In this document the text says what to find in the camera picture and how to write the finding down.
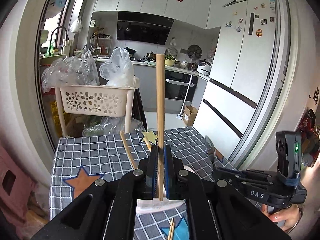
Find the person's right hand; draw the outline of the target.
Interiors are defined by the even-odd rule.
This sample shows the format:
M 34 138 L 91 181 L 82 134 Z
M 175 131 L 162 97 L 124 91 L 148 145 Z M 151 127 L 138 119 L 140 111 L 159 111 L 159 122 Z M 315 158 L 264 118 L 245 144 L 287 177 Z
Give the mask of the person's right hand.
M 267 205 L 263 204 L 261 206 L 261 211 L 272 222 L 284 221 L 283 226 L 280 228 L 287 234 L 295 228 L 303 215 L 303 209 L 300 208 L 298 204 L 292 204 L 290 207 L 279 210 L 275 213 L 268 213 Z

